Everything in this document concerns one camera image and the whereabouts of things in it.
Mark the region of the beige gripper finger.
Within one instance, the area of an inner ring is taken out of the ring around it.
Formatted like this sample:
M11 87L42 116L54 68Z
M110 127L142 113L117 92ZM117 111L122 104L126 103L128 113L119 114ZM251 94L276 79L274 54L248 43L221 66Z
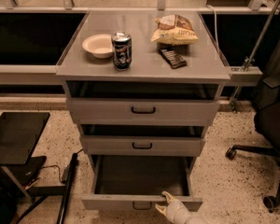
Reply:
M163 214L165 217L167 216L167 213L166 213L166 210L167 210L167 207L166 206L163 206L163 205L159 205L159 204L155 204L155 208L161 213Z
M163 191L161 193L161 195L165 197L166 202L168 202L168 203L172 203L172 202L176 201L176 197L174 197L171 193L169 193L167 191Z

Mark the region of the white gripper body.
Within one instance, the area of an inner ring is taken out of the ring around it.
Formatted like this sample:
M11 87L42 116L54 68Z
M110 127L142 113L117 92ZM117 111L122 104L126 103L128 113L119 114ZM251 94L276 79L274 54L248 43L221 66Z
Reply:
M179 200L168 202L165 214L172 224L187 224L192 219L189 210Z

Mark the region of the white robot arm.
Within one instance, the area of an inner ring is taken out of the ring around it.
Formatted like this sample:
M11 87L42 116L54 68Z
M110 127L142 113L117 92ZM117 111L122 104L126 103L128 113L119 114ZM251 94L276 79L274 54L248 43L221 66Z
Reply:
M208 224L203 218L195 217L187 207L167 191L161 193L167 204L155 204L155 208L163 214L171 224Z

